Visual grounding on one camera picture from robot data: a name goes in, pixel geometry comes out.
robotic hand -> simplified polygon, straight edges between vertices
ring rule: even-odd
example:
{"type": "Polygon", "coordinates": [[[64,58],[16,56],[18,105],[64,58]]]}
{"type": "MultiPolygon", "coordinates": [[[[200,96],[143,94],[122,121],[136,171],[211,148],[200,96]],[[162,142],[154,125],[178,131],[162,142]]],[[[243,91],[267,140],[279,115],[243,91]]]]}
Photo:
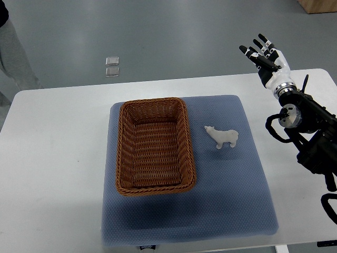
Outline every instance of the robotic hand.
{"type": "Polygon", "coordinates": [[[262,34],[259,34],[259,38],[266,47],[255,39],[253,42],[263,55],[252,47],[239,48],[256,65],[263,86],[271,90],[278,99],[282,90],[294,86],[294,81],[290,78],[290,68],[282,52],[277,50],[273,43],[262,34]]]}
{"type": "MultiPolygon", "coordinates": [[[[315,174],[325,176],[329,191],[337,191],[334,174],[337,176],[337,119],[325,107],[304,93],[308,75],[302,90],[298,90],[290,78],[290,68],[280,50],[277,50],[262,34],[259,41],[253,40],[261,50],[259,53],[252,47],[240,46],[240,50],[256,65],[259,77],[265,88],[271,90],[282,106],[279,114],[268,117],[266,128],[269,133],[283,143],[293,142],[299,150],[298,163],[315,174]],[[272,127],[272,121],[279,119],[289,139],[280,137],[272,127]],[[301,133],[315,133],[307,140],[301,133]]],[[[337,199],[336,194],[325,194],[321,202],[328,216],[337,224],[337,215],[328,203],[337,199]]]]}

gray floor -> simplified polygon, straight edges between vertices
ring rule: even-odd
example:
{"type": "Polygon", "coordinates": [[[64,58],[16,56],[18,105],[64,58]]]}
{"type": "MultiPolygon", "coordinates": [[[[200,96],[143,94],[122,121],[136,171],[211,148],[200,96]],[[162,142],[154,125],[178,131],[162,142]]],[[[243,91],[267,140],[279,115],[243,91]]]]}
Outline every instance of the gray floor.
{"type": "MultiPolygon", "coordinates": [[[[291,69],[322,68],[337,83],[337,13],[308,15],[296,0],[4,2],[46,88],[255,73],[239,46],[253,45],[258,33],[291,69]],[[108,56],[120,57],[120,76],[105,77],[108,56]]],[[[18,91],[2,73],[0,89],[10,99],[18,91]]],[[[337,251],[315,244],[289,250],[337,251]]]]}

white animal figurine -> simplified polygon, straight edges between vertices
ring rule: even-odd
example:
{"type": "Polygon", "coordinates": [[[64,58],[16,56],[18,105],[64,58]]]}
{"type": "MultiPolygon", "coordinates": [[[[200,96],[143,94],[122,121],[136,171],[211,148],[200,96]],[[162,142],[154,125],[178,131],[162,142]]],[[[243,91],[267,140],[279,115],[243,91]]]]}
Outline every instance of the white animal figurine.
{"type": "Polygon", "coordinates": [[[230,142],[231,148],[235,147],[236,141],[239,138],[239,133],[235,130],[220,131],[214,129],[213,126],[205,126],[206,132],[217,142],[216,148],[222,148],[224,142],[230,142]]]}

blue mat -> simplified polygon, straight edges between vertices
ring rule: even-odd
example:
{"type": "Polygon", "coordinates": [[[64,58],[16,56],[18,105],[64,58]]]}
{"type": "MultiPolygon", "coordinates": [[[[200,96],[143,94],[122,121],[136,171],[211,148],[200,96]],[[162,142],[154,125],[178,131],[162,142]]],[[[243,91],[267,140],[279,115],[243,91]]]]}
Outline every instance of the blue mat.
{"type": "Polygon", "coordinates": [[[182,98],[187,105],[197,182],[185,193],[124,197],[115,188],[118,116],[112,106],[104,182],[105,247],[158,245],[223,237],[272,235],[278,229],[267,181],[240,99],[234,95],[182,98]],[[235,129],[235,148],[206,133],[235,129]]]}

brown wicker basket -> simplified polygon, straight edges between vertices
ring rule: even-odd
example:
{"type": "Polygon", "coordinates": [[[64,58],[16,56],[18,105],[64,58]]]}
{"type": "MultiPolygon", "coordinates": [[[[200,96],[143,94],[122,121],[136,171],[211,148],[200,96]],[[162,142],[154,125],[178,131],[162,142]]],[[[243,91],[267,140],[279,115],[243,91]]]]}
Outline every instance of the brown wicker basket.
{"type": "Polygon", "coordinates": [[[118,122],[116,188],[124,196],[178,193],[196,182],[189,119],[179,98],[125,102],[118,122]]]}

